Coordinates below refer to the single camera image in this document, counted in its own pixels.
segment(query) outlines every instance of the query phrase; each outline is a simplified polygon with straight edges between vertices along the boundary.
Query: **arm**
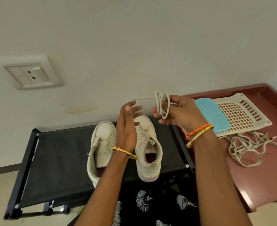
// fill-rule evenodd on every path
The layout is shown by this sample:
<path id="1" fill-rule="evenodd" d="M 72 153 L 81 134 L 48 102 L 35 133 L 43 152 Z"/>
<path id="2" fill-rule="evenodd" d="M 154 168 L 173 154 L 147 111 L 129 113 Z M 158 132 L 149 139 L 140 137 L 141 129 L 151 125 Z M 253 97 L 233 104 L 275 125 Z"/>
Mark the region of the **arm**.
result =
<path id="1" fill-rule="evenodd" d="M 177 106 L 171 105 L 168 118 L 159 123 L 178 125 L 185 134 L 207 123 L 192 99 L 171 95 L 170 101 Z M 162 108 L 167 110 L 166 102 L 162 103 Z M 154 117 L 161 117 L 156 108 L 152 111 Z M 252 226 L 215 133 L 206 131 L 193 142 L 193 147 L 201 225 Z"/>
<path id="2" fill-rule="evenodd" d="M 141 106 L 131 109 L 135 103 L 132 101 L 122 106 L 117 122 L 116 146 L 129 152 L 135 148 L 137 138 L 133 119 L 141 115 L 141 113 L 134 113 L 140 110 Z M 75 226 L 112 225 L 128 159 L 128 155 L 124 152 L 114 151 L 112 153 L 105 172 Z"/>

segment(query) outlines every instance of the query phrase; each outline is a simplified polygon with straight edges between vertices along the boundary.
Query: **blue object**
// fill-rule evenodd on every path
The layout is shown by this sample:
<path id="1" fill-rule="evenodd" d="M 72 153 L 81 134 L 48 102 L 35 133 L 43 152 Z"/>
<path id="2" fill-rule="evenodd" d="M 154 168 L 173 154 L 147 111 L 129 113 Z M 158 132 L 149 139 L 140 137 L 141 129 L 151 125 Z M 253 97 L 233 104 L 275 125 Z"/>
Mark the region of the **blue object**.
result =
<path id="1" fill-rule="evenodd" d="M 231 125 L 219 106 L 210 98 L 199 98 L 195 104 L 206 118 L 208 123 L 214 125 L 214 132 L 219 133 L 228 130 Z"/>

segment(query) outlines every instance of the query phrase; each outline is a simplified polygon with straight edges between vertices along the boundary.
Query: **orange braided bracelet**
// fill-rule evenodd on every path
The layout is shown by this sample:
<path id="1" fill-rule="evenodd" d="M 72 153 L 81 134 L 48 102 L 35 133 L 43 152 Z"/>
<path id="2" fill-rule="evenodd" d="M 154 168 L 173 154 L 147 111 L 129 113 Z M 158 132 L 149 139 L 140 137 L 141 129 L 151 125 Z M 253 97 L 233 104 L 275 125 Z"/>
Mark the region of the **orange braided bracelet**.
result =
<path id="1" fill-rule="evenodd" d="M 196 132 L 198 132 L 198 131 L 200 131 L 200 130 L 206 128 L 206 127 L 209 126 L 209 125 L 211 125 L 211 124 L 207 123 L 207 124 L 201 126 L 200 128 L 196 129 L 195 131 L 193 131 L 193 132 L 187 134 L 186 140 L 189 140 L 189 138 L 190 138 L 191 135 L 193 135 L 193 134 L 195 134 Z"/>

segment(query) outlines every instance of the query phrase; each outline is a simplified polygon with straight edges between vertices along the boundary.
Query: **person's left hand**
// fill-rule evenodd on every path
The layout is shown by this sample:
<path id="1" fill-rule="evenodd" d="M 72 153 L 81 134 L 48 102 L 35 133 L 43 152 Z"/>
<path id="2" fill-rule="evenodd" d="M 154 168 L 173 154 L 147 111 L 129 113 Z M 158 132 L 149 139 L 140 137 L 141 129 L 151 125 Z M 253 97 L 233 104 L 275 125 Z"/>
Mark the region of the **person's left hand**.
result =
<path id="1" fill-rule="evenodd" d="M 134 118 L 141 116 L 143 113 L 135 113 L 142 109 L 142 106 L 134 106 L 136 101 L 126 103 L 121 107 L 120 116 L 117 122 L 117 140 L 116 146 L 132 152 L 136 147 L 136 125 L 139 122 L 134 123 Z"/>

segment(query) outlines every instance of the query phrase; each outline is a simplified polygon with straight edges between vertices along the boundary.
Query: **wall stain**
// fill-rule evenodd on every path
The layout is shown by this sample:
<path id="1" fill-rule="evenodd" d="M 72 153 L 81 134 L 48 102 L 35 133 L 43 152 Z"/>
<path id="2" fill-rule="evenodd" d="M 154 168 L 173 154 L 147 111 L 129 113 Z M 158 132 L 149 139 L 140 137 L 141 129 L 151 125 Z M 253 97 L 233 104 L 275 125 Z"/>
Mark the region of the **wall stain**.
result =
<path id="1" fill-rule="evenodd" d="M 68 114 L 78 114 L 78 113 L 85 113 L 93 110 L 97 110 L 99 107 L 75 107 L 75 108 L 69 108 L 66 110 L 66 113 Z"/>

